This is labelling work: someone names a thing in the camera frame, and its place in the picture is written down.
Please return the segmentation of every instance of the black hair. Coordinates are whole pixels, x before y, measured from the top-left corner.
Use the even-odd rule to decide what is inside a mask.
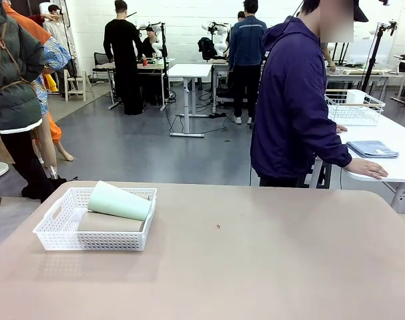
[[[124,0],[115,1],[116,13],[124,13],[125,10],[128,10],[128,5]]]
[[[305,15],[314,12],[320,6],[320,0],[304,0],[302,13]]]
[[[48,7],[48,12],[53,12],[53,11],[56,11],[56,10],[61,10],[58,5],[50,5]]]
[[[244,1],[244,9],[250,13],[255,14],[258,11],[258,0],[245,0]]]

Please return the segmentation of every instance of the white wire basket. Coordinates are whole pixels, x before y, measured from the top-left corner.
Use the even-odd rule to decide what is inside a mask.
[[[142,232],[78,231],[94,188],[69,188],[49,208],[33,233],[48,251],[143,251],[155,213],[157,189],[122,189],[151,201]]]
[[[359,90],[327,89],[325,101],[328,117],[341,125],[377,125],[386,105]]]

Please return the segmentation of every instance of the person in purple jacket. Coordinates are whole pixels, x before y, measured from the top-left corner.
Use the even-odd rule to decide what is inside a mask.
[[[264,50],[270,56],[260,84],[251,146],[252,167],[261,187],[298,187],[316,155],[353,173],[388,176],[376,163],[352,159],[337,134],[346,128],[328,119],[320,30],[334,29],[342,15],[352,14],[348,2],[304,0],[298,18],[288,17],[264,35]],[[354,0],[354,20],[367,20],[358,3]]]

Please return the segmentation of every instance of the neck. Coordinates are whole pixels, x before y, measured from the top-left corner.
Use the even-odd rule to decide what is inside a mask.
[[[318,10],[315,10],[314,12],[308,14],[308,15],[304,15],[301,14],[298,16],[298,19],[302,20],[303,23],[305,24],[305,26],[311,31],[313,32],[315,35],[317,35],[318,37],[321,36],[321,26],[319,23],[319,19],[317,18],[317,14],[319,14],[317,12]]]
[[[127,14],[125,12],[116,14],[116,19],[117,20],[125,20],[126,18],[127,18]]]

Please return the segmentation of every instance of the black backpack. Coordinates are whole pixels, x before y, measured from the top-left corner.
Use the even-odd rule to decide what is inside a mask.
[[[204,37],[197,43],[199,46],[199,52],[202,52],[202,59],[210,60],[217,56],[216,49],[214,48],[214,43],[211,39]]]

